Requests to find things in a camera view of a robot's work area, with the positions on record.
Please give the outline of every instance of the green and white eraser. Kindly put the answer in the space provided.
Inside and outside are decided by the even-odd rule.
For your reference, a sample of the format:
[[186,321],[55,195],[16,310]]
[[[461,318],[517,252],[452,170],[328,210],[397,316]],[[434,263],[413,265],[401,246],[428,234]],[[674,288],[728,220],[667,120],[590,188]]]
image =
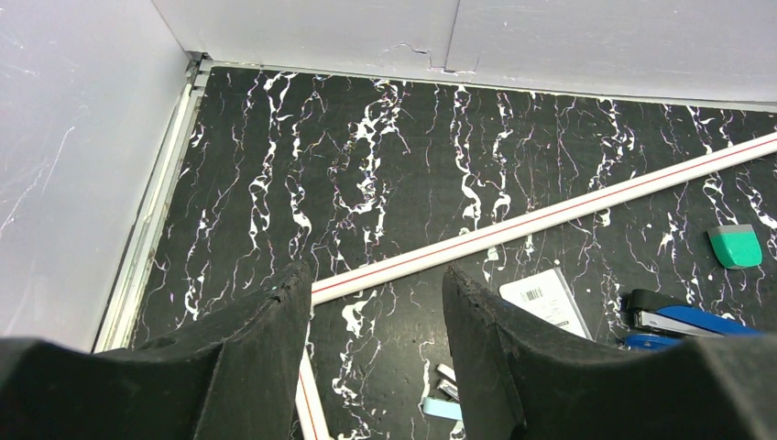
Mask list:
[[761,264],[761,245],[751,225],[717,226],[706,233],[717,260],[726,269],[745,269]]

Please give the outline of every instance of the stapler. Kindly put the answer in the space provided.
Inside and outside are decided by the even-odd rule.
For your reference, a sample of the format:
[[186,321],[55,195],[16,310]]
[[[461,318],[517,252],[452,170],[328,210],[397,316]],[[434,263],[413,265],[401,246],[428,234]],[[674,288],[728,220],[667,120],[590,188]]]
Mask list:
[[621,299],[629,326],[652,334],[628,335],[627,347],[656,350],[680,342],[682,337],[756,336],[761,332],[694,308],[656,291],[635,289]]

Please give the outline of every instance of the barcode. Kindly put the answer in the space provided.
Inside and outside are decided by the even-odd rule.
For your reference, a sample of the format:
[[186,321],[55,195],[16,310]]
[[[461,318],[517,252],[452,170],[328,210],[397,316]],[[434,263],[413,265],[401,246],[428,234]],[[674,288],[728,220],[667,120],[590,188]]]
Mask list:
[[523,291],[520,293],[520,297],[523,301],[533,301],[542,296],[542,289],[531,289],[530,291]]

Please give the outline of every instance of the white wall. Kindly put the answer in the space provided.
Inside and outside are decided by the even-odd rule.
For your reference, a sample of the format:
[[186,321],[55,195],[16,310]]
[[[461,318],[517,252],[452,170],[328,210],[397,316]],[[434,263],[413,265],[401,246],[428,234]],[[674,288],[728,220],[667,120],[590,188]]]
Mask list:
[[154,2],[185,49],[218,61],[581,94],[777,102],[772,0]]
[[150,0],[0,2],[0,332],[89,350],[187,59]]
[[186,50],[214,60],[417,76],[445,65],[458,0],[154,3]]

